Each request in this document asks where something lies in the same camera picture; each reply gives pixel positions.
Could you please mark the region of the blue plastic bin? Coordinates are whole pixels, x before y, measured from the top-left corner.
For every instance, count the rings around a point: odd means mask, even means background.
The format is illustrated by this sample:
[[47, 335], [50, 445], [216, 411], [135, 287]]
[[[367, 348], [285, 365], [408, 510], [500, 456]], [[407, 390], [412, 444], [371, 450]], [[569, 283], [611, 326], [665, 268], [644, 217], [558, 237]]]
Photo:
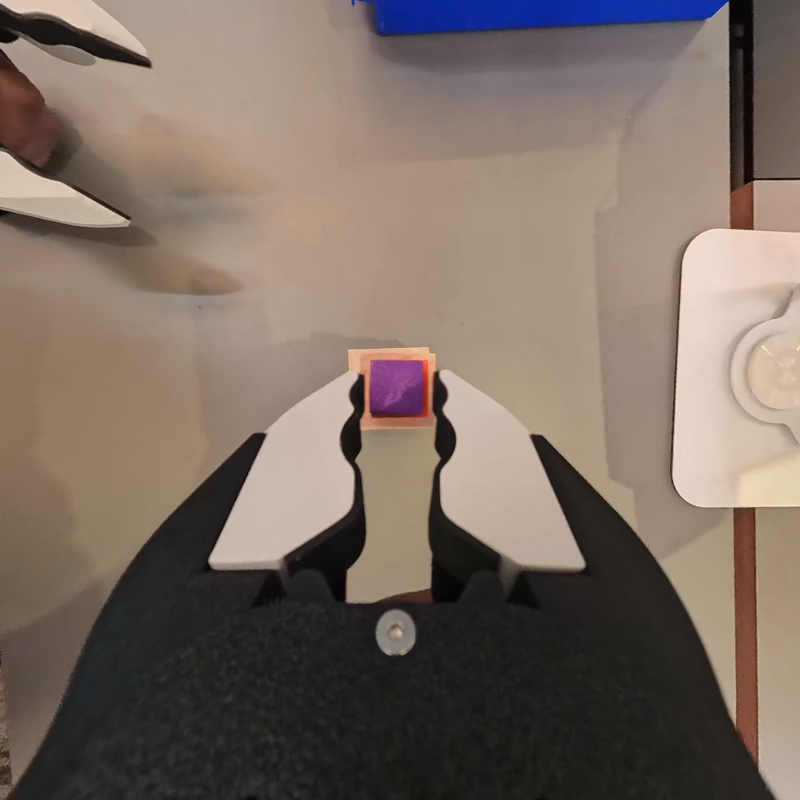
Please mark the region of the blue plastic bin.
[[368, 1], [380, 35], [698, 22], [725, 1]]

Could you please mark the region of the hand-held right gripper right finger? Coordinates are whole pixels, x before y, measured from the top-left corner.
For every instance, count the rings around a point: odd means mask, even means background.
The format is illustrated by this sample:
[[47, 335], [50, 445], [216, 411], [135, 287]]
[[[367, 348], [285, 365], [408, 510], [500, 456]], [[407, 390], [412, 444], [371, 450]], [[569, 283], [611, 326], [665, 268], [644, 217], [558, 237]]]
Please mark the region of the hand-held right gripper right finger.
[[585, 570], [534, 439], [500, 403], [452, 370], [435, 377], [429, 541], [452, 576]]

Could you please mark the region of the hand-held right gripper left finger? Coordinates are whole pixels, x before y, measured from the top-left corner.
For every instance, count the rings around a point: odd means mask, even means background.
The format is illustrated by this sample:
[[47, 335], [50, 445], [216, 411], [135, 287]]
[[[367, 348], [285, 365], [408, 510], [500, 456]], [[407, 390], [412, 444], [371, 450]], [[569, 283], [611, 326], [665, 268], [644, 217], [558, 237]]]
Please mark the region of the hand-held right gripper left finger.
[[347, 574], [365, 546], [363, 401], [363, 376], [347, 371], [265, 432], [209, 556], [212, 570]]

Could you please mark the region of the white folding stand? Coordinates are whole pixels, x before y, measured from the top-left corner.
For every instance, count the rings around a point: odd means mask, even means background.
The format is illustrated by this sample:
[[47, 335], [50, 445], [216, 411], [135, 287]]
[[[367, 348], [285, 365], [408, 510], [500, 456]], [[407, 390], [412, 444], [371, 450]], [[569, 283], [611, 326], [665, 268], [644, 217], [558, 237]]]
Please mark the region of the white folding stand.
[[709, 230], [682, 262], [675, 489], [697, 507], [798, 507], [799, 234]]

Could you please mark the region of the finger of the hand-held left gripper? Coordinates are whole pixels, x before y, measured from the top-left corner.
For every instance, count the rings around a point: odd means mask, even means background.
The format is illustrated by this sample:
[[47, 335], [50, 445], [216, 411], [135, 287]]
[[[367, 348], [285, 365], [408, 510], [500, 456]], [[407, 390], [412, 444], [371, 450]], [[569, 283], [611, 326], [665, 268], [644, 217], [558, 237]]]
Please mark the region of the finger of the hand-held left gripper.
[[69, 63], [152, 66], [144, 45], [91, 1], [2, 1], [1, 28], [3, 43], [22, 39]]
[[1, 211], [81, 228], [120, 229], [130, 218], [1, 149]]

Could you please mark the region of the person's left hand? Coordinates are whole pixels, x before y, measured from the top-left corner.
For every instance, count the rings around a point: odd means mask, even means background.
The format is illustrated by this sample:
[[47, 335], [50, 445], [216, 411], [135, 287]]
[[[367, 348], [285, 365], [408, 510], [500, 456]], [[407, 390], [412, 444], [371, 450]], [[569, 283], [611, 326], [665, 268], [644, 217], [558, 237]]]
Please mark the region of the person's left hand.
[[63, 128], [45, 98], [1, 52], [1, 145], [37, 168], [53, 159]]

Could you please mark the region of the purple wooden cube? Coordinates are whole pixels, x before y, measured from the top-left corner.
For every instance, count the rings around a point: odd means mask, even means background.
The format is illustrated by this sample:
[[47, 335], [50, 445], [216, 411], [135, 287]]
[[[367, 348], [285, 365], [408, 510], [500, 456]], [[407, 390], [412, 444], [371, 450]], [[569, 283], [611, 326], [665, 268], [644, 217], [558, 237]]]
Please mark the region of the purple wooden cube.
[[427, 361], [373, 359], [368, 376], [368, 401], [372, 416], [421, 418], [427, 414]]

